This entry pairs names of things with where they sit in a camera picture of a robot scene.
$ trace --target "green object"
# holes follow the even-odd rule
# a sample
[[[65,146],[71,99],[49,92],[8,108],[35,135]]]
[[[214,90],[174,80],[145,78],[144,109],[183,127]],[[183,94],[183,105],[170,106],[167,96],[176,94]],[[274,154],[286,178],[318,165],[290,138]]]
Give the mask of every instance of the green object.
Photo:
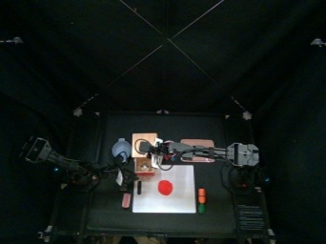
[[[200,203],[199,204],[199,214],[203,214],[204,211],[206,211],[206,205],[204,205],[204,203]]]

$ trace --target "red circle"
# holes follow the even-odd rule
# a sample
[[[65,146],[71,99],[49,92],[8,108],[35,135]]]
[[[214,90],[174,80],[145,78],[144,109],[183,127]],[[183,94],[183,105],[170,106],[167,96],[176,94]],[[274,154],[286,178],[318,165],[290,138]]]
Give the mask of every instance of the red circle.
[[[174,190],[174,184],[168,180],[160,180],[157,182],[157,191],[164,194],[170,195]]]

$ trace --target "table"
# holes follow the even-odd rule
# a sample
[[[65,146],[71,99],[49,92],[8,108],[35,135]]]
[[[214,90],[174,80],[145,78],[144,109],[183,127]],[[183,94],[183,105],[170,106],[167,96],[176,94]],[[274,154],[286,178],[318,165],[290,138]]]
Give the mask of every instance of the table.
[[[156,132],[164,140],[210,139],[218,148],[226,148],[232,142],[252,143],[250,123],[236,115],[226,118],[216,114],[109,112],[76,119],[68,157],[103,167],[112,162],[111,149],[117,139],[131,142],[131,135],[136,132]],[[195,188],[206,188],[204,214],[133,213],[131,209],[123,209],[123,192],[116,179],[108,177],[91,193],[60,191],[60,203],[52,216],[56,234],[236,237],[234,199],[222,184],[224,162],[191,165]]]

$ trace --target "black wall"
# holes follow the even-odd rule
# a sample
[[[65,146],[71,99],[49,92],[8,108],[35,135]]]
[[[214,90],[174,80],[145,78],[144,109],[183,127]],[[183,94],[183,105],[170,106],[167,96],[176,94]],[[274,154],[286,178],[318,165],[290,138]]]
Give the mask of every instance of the black wall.
[[[325,64],[326,50],[312,51],[254,119],[271,176],[267,202],[280,243],[325,242]]]

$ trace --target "black enclosure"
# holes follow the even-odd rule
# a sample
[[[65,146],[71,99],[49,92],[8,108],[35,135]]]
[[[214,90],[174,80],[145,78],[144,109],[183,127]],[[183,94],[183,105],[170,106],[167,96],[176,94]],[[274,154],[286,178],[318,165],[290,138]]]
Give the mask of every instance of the black enclosure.
[[[252,115],[278,243],[323,243],[325,11],[322,0],[0,1],[0,242],[40,243],[55,205],[53,166],[17,158],[28,137],[71,153],[85,117],[167,111]]]

